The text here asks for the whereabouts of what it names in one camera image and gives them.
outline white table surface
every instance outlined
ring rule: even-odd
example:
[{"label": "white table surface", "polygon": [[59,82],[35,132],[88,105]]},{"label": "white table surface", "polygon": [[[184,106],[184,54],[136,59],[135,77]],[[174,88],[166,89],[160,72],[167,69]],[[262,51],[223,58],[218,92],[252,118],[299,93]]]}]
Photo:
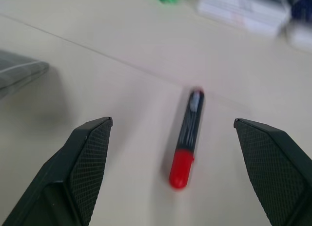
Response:
[{"label": "white table surface", "polygon": [[[73,128],[111,116],[90,225],[269,226],[234,119],[283,129],[312,157],[311,54],[157,0],[0,0],[0,47],[50,72],[0,103],[0,220]],[[165,178],[188,88],[206,93],[189,186]]]}]

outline red marker cap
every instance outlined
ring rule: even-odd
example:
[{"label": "red marker cap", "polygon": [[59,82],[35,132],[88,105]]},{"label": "red marker cap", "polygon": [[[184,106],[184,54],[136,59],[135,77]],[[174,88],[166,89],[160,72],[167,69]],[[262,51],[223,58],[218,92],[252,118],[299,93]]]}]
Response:
[{"label": "red marker cap", "polygon": [[175,151],[169,175],[169,183],[173,188],[182,189],[186,187],[193,161],[193,153],[189,150],[181,149]]}]

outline gray object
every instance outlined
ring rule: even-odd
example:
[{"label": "gray object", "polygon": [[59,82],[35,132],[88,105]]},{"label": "gray object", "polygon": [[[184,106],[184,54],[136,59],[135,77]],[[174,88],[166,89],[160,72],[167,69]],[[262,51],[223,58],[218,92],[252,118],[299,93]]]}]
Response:
[{"label": "gray object", "polygon": [[16,92],[48,69],[46,62],[0,50],[0,99]]}]

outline marker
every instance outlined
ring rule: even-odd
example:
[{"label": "marker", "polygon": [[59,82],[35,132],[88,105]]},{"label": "marker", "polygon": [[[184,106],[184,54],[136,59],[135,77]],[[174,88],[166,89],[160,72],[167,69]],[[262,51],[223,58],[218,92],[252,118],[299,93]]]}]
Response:
[{"label": "marker", "polygon": [[202,89],[194,89],[186,107],[169,175],[169,183],[175,189],[183,189],[188,183],[204,97]]}]

